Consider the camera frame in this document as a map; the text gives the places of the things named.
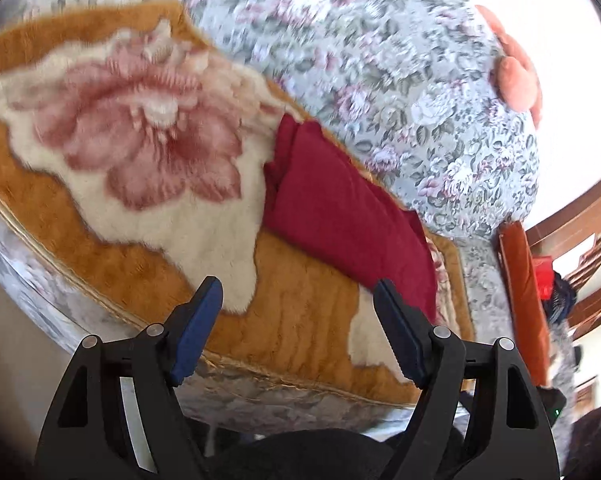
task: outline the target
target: red object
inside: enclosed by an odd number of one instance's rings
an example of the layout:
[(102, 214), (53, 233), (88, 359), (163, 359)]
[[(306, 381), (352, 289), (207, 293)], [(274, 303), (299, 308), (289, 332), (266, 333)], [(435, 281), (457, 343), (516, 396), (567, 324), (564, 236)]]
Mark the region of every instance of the red object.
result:
[(554, 291), (554, 269), (552, 263), (553, 259), (551, 256), (534, 256), (532, 258), (539, 297), (542, 300), (549, 300)]
[(264, 177), (263, 225), (370, 290), (389, 278), (434, 321), (436, 276), (418, 215), (361, 176), (318, 123), (286, 114)]

